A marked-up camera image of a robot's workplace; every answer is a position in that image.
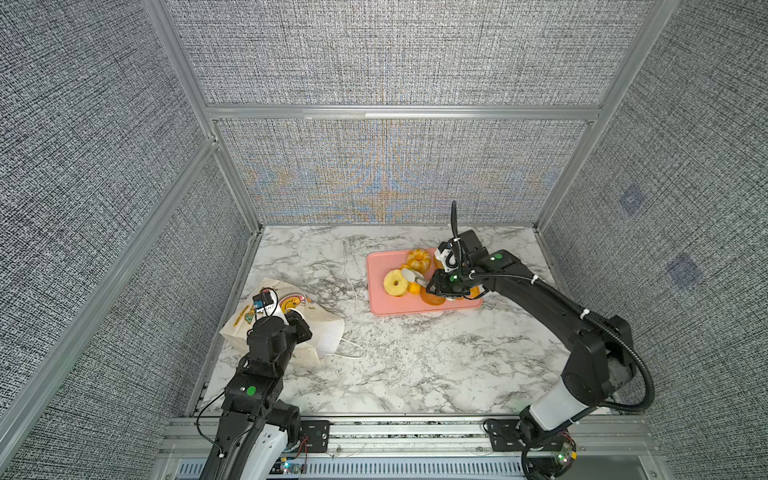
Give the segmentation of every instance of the yellow fruit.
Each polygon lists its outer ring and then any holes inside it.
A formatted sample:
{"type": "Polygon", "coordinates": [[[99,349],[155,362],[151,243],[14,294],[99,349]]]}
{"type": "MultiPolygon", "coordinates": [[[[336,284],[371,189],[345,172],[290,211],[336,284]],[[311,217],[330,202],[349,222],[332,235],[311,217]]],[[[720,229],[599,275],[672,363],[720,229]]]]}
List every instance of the yellow fruit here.
{"type": "Polygon", "coordinates": [[[408,292],[408,280],[400,270],[393,270],[384,277],[384,290],[392,296],[403,296],[408,292]]]}
{"type": "Polygon", "coordinates": [[[411,250],[408,253],[408,259],[406,265],[409,268],[416,270],[419,273],[426,273],[429,270],[429,266],[432,264],[432,255],[428,251],[420,248],[411,250]]]}

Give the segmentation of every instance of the black bracket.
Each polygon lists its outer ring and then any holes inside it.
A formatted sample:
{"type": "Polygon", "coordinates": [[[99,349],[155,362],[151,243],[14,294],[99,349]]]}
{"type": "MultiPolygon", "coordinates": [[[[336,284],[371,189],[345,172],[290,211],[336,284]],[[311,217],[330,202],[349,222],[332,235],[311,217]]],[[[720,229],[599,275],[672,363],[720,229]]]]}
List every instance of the black bracket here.
{"type": "MultiPolygon", "coordinates": [[[[524,445],[520,439],[521,435],[516,425],[518,420],[495,420],[489,419],[485,422],[485,431],[488,433],[488,440],[491,441],[491,447],[494,452],[522,452],[524,445]]],[[[563,441],[559,437],[554,437],[539,449],[535,451],[559,452],[563,447],[563,441]]]]}
{"type": "Polygon", "coordinates": [[[308,453],[325,453],[328,451],[328,436],[331,422],[327,420],[302,420],[301,434],[307,437],[306,450],[308,453]]]}

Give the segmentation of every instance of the aluminum frame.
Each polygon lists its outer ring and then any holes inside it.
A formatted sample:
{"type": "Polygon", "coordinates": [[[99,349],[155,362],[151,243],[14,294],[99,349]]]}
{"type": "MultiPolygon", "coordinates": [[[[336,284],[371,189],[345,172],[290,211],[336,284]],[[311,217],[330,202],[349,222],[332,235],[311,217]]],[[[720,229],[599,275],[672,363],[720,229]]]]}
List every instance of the aluminum frame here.
{"type": "Polygon", "coordinates": [[[629,90],[630,84],[640,71],[650,50],[664,30],[672,14],[677,10],[680,0],[656,0],[643,21],[640,31],[632,42],[629,52],[624,57],[611,86],[605,93],[602,103],[602,114],[591,122],[579,140],[574,153],[563,168],[552,190],[550,190],[536,221],[540,232],[544,232],[554,212],[565,198],[565,194],[576,180],[581,168],[597,145],[611,118],[618,109],[622,98],[629,90]]]}
{"type": "MultiPolygon", "coordinates": [[[[240,263],[240,268],[237,271],[237,276],[230,289],[230,295],[227,297],[227,306],[224,307],[224,311],[221,313],[219,319],[219,325],[217,332],[221,330],[221,327],[227,322],[237,308],[237,304],[240,302],[240,294],[243,292],[245,282],[248,279],[248,273],[250,273],[250,267],[253,265],[253,258],[256,256],[256,251],[259,249],[261,238],[263,237],[263,227],[254,233],[250,239],[248,239],[248,248],[246,248],[245,255],[243,255],[243,261],[240,263]]],[[[208,354],[205,356],[205,362],[203,368],[197,376],[197,381],[192,389],[192,396],[187,402],[187,408],[184,410],[185,415],[193,415],[198,402],[202,399],[201,395],[205,387],[205,383],[210,380],[210,376],[214,372],[216,361],[219,358],[221,352],[221,346],[223,345],[223,337],[218,333],[214,335],[210,341],[208,347],[208,354]]]]}
{"type": "Polygon", "coordinates": [[[303,118],[307,120],[371,120],[404,118],[495,120],[597,120],[600,107],[570,105],[261,105],[212,104],[211,120],[225,118],[303,118]]]}
{"type": "Polygon", "coordinates": [[[0,419],[0,475],[88,346],[213,153],[204,140],[0,419]]]}
{"type": "MultiPolygon", "coordinates": [[[[308,415],[302,420],[328,420],[327,453],[310,458],[435,458],[435,457],[519,457],[519,452],[493,452],[482,420],[516,420],[516,415],[308,415]],[[403,435],[392,438],[392,435],[403,435]]],[[[206,458],[210,443],[202,439],[195,419],[171,420],[151,478],[173,478],[179,461],[206,458]]],[[[203,434],[216,434],[219,419],[203,417],[203,434]]],[[[648,425],[639,415],[589,415],[569,429],[578,443],[579,455],[636,455],[648,478],[669,478],[666,459],[659,450],[648,425]]],[[[530,456],[549,455],[531,452],[530,456]]]]}
{"type": "Polygon", "coordinates": [[[552,274],[552,278],[554,278],[554,284],[565,295],[569,296],[570,298],[573,298],[573,294],[568,289],[568,285],[565,282],[565,277],[560,272],[560,269],[558,269],[557,263],[554,261],[554,258],[552,257],[552,254],[549,251],[549,247],[547,246],[547,242],[544,240],[544,237],[538,232],[538,230],[534,227],[533,229],[533,236],[536,239],[536,243],[538,243],[538,248],[541,250],[541,254],[544,256],[544,261],[547,263],[547,266],[549,267],[549,273],[552,274]]]}
{"type": "MultiPolygon", "coordinates": [[[[184,93],[187,94],[187,99],[200,125],[200,129],[206,135],[214,136],[219,141],[219,146],[221,147],[223,141],[217,133],[214,123],[206,116],[205,94],[200,87],[200,82],[197,81],[197,76],[194,74],[189,56],[181,46],[179,32],[174,25],[165,2],[163,0],[141,0],[141,2],[144,4],[144,9],[147,11],[149,19],[157,31],[157,36],[160,37],[161,44],[168,55],[168,60],[176,71],[181,87],[184,89],[184,93]]],[[[261,223],[259,222],[256,207],[253,205],[243,178],[237,172],[237,168],[226,147],[220,148],[217,151],[217,159],[227,185],[230,187],[232,198],[234,198],[240,212],[243,214],[243,219],[252,233],[257,232],[261,223]]]]}

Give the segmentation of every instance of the vent grille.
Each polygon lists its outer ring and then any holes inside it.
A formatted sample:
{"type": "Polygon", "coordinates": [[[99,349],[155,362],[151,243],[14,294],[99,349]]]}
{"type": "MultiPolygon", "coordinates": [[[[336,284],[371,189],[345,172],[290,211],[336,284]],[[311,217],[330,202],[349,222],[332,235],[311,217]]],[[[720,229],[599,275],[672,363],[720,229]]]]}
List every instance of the vent grille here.
{"type": "MultiPolygon", "coordinates": [[[[309,478],[509,478],[522,476],[519,458],[310,459],[309,478]]],[[[275,475],[274,478],[285,478],[275,475]]]]}
{"type": "Polygon", "coordinates": [[[185,458],[179,464],[179,471],[176,474],[176,479],[181,480],[183,478],[184,480],[188,480],[199,478],[200,474],[203,473],[206,460],[207,458],[185,458]]]}

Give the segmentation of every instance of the pink cutting board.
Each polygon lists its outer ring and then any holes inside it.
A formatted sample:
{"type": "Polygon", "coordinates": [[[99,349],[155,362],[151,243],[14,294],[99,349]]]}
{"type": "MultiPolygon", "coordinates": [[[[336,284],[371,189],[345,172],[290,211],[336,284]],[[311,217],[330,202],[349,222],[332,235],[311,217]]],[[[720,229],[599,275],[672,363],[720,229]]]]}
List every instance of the pink cutting board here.
{"type": "MultiPolygon", "coordinates": [[[[424,274],[429,280],[435,272],[434,254],[432,249],[432,265],[424,274]]],[[[374,315],[405,315],[408,313],[439,312],[441,310],[465,310],[482,305],[478,300],[446,300],[442,305],[429,305],[420,295],[406,293],[403,296],[391,296],[384,290],[384,277],[392,270],[400,268],[408,259],[410,250],[396,252],[377,252],[368,255],[368,291],[370,295],[371,312],[374,315]]]]}

